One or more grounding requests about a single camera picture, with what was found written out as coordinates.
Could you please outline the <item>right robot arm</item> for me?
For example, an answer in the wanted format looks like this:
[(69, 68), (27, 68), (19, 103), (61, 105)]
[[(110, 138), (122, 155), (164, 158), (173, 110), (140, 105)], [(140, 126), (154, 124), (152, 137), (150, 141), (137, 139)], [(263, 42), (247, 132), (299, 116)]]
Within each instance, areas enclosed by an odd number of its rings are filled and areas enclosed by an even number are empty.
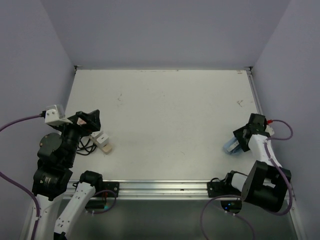
[(292, 174), (278, 162), (273, 147), (274, 136), (267, 130), (272, 123), (264, 115), (252, 113), (248, 123), (233, 132), (224, 145), (228, 154), (251, 152), (255, 162), (249, 174), (231, 171), (223, 180), (223, 192), (277, 216), (286, 215), (293, 204)]

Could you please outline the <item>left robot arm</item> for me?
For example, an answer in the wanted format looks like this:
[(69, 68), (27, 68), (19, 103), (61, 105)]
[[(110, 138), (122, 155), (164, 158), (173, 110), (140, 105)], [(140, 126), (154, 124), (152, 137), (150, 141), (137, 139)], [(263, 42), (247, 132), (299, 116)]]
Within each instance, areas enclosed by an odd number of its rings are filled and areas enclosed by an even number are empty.
[(67, 240), (89, 199), (103, 193), (103, 176), (93, 171), (81, 174), (75, 193), (63, 212), (58, 210), (68, 188), (80, 140), (101, 129), (100, 111), (78, 111), (66, 117), (56, 105), (41, 113), (44, 122), (57, 132), (45, 135), (37, 152), (33, 176), (35, 197), (29, 240)]

